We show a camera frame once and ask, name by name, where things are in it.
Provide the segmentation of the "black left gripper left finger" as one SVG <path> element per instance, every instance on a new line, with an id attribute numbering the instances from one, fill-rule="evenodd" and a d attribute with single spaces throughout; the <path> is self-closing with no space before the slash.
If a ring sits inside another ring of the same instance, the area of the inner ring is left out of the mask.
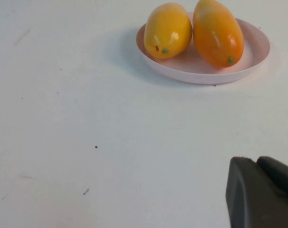
<path id="1" fill-rule="evenodd" d="M 231 158 L 226 202 L 232 228 L 288 228 L 288 197 L 257 161 Z"/>

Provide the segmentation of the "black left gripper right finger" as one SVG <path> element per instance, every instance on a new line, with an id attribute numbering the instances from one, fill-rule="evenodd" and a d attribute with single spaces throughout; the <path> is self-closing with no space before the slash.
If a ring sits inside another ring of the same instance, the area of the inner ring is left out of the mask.
<path id="1" fill-rule="evenodd" d="M 288 166 L 268 156 L 260 156 L 257 165 L 288 197 Z"/>

